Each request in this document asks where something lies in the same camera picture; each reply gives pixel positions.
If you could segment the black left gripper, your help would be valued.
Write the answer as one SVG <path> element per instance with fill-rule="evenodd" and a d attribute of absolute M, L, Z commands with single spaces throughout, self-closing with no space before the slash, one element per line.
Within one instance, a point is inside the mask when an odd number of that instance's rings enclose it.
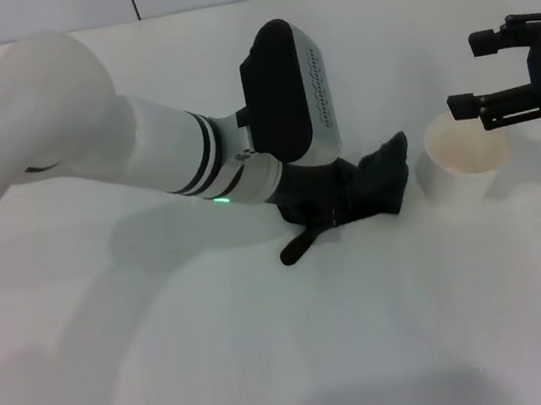
<path fill-rule="evenodd" d="M 284 220 L 307 227 L 334 227 L 341 223 L 341 192 L 348 175 L 345 160 L 314 167 L 285 164 L 281 169 L 272 198 Z"/>

